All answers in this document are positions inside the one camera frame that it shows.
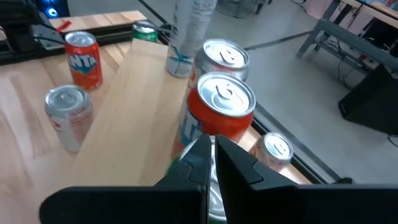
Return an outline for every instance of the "gray floor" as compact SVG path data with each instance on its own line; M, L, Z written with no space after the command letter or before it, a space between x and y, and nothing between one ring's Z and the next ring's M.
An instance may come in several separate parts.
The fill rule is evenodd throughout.
M157 20L133 0L68 0L71 15L140 10ZM146 0L162 17L172 21L174 0ZM216 12L207 37L224 37L243 47L311 30L316 20L289 0L266 5L260 15L235 19ZM337 102L348 90L336 80L339 61L321 50L295 53L306 37L251 51L249 85L257 101L297 139L340 176L360 183L398 183L398 149L383 133L343 120ZM341 73L351 68L341 65ZM351 72L346 81L355 85L363 78ZM277 128L264 118L264 122ZM303 151L297 153L305 157Z

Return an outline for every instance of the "orange soda can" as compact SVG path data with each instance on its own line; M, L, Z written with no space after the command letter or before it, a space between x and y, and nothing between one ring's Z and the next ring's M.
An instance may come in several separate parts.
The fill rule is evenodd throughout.
M65 36L65 52L76 85L85 90L95 90L101 86L100 50L93 34L84 31L68 33Z
M238 78L226 72L201 76L188 94L171 156L178 156L201 134L222 134L239 142L252 123L255 106L253 91Z

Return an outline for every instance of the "can lid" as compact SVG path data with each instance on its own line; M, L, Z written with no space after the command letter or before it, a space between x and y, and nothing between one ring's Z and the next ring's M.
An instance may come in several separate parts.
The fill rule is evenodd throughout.
M79 107L86 98L86 92L76 85L63 85L50 90L45 97L46 104L56 110L71 110Z
M264 136L264 145L274 157L282 160L292 158L294 150L290 141L279 133L268 133Z
M89 47L96 42L94 35L85 31L69 32L65 41L74 47Z
M209 217L217 221L226 221L223 198L218 182L210 181Z
M206 73L199 78L197 90L207 106L226 116L246 116L256 106L250 87L225 72Z
M150 33L155 32L154 29L148 28L148 27L142 27L142 26L140 26L140 24L149 25L149 26L153 26L153 27L155 26L153 23L151 23L149 21L137 21L132 25L134 30L137 30L138 32L142 32L145 34L150 34Z
M203 44L209 58L229 68L244 68L249 64L249 55L238 44L225 39L210 39Z

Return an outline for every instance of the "silver can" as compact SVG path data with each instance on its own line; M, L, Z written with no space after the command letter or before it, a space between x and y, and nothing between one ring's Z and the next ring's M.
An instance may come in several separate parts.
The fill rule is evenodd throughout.
M293 145L279 133L268 133L262 136L249 152L276 172L287 167L294 154Z
M220 187L218 185L216 161L215 161L215 137L211 139L211 171L210 171L210 201L209 218L217 222L226 222L223 199L221 198ZM192 141L181 153L180 160L187 154L197 140Z
M249 55L238 44L225 39L209 39L195 56L188 79L188 89L195 88L199 78L208 72L225 72L242 81L249 75Z
M216 4L217 0L177 1L166 61L166 70L172 75L189 76Z
M78 152L93 123L89 94L76 85L62 85L45 96L45 112L68 151Z

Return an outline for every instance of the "soda can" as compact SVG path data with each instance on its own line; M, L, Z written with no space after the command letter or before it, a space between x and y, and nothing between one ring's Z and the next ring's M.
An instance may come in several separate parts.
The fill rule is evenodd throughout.
M268 133L257 140L249 153L276 172L287 167L292 160L293 145L279 133Z
M220 187L218 185L216 161L215 161L215 137L211 139L211 169L210 169L210 200L209 200L209 222L211 224L226 223L226 215L224 211L223 198L221 197ZM192 148L196 140L188 144L182 151L181 155L176 157L170 166L180 161Z
M216 4L217 0L177 1L166 60L166 70L172 75L189 76Z
M76 85L62 85L45 96L45 112L68 151L78 152L93 123L89 94Z
M249 54L238 44L225 39L209 39L196 54L188 89L194 88L198 79L208 72L226 72L242 81L249 75Z
M222 134L239 142L251 125L255 105L253 91L236 77L225 72L209 72L200 77L197 87L188 94L172 157L202 133Z
M141 25L147 25L147 26L152 26L155 27L155 24L149 22L149 21L137 21L132 25L132 37L137 38L140 40L146 40L149 42L157 42L157 31L144 27Z
M103 82L98 43L88 32L74 31L65 36L65 52L73 82L85 90L95 90Z

